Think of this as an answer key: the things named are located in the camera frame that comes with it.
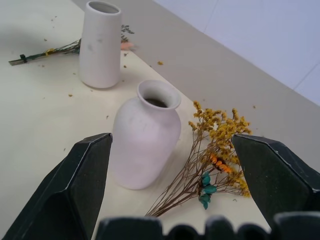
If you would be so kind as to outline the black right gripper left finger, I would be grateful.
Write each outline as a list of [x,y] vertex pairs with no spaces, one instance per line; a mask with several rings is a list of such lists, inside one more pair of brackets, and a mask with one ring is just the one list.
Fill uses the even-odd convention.
[[7,230],[5,240],[89,240],[104,198],[113,136],[74,144]]

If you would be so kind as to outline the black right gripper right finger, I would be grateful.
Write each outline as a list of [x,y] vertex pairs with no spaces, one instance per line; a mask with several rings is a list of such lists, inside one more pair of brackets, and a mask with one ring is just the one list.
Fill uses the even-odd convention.
[[320,210],[320,174],[280,141],[260,136],[232,137],[245,181],[269,225],[283,212]]

